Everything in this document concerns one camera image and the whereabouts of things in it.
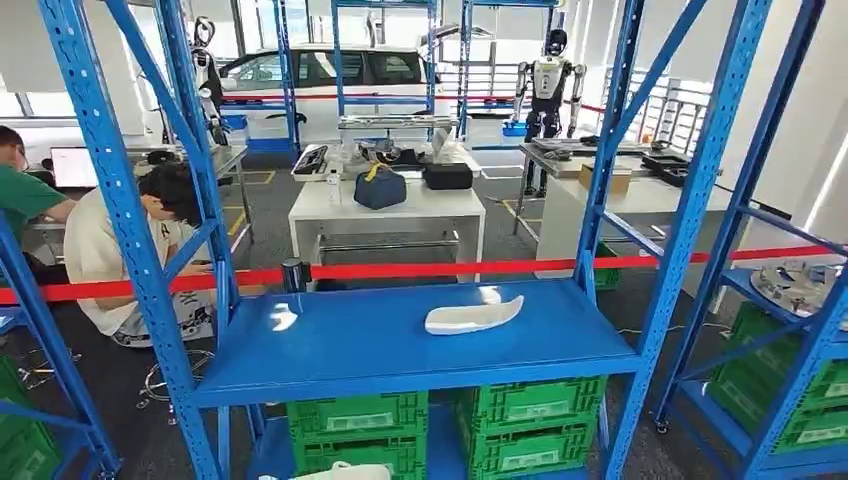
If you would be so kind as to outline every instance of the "cardboard box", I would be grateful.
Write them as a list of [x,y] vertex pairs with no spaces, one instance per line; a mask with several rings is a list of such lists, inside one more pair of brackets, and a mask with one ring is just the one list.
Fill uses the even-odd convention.
[[[577,176],[580,185],[586,190],[592,188],[592,170],[594,170],[594,165],[583,164],[583,168],[580,169],[580,174]],[[609,193],[611,195],[626,195],[627,189],[630,187],[630,174],[629,168],[613,168]]]

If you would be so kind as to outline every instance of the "blue pouch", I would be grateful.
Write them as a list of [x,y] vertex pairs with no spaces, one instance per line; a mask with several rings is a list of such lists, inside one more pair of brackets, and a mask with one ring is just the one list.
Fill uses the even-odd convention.
[[356,177],[353,199],[371,210],[403,203],[406,201],[406,180],[388,165],[377,163],[371,171]]

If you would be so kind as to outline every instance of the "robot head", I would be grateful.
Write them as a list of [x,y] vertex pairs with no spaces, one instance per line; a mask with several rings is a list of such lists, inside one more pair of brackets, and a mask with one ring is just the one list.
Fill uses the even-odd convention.
[[545,54],[558,57],[565,51],[568,44],[568,34],[559,28],[551,30],[548,34],[548,43],[545,45]]

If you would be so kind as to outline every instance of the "green shirt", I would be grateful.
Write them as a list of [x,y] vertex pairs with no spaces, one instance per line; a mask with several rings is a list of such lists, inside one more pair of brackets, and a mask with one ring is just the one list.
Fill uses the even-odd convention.
[[18,242],[30,219],[65,200],[67,197],[32,175],[8,165],[0,165],[0,210],[6,215],[6,221]]

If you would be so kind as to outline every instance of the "white t-shirt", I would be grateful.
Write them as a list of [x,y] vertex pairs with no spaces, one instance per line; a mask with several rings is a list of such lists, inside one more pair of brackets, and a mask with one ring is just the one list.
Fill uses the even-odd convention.
[[[179,226],[147,217],[159,262],[164,265],[168,247],[177,242]],[[65,229],[65,268],[71,283],[128,280],[126,264],[115,239],[109,210],[100,189],[85,194],[68,217]],[[138,302],[102,310],[93,299],[77,301],[82,311],[104,335],[113,335],[138,307]]]

